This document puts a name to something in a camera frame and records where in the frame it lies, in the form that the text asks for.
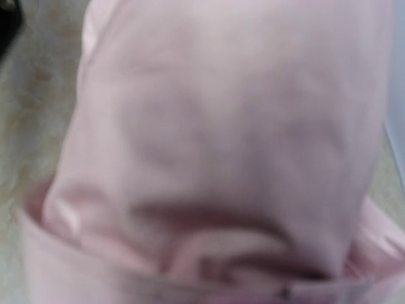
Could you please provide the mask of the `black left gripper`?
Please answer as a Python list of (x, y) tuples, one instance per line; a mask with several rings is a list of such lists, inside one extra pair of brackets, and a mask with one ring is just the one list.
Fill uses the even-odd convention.
[(23, 27), (23, 12), (19, 0), (1, 0), (0, 56), (4, 59)]

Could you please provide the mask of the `pink folding umbrella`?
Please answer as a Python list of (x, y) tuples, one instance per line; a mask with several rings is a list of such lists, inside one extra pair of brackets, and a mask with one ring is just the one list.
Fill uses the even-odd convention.
[(91, 1), (30, 303), (381, 303), (392, 1)]

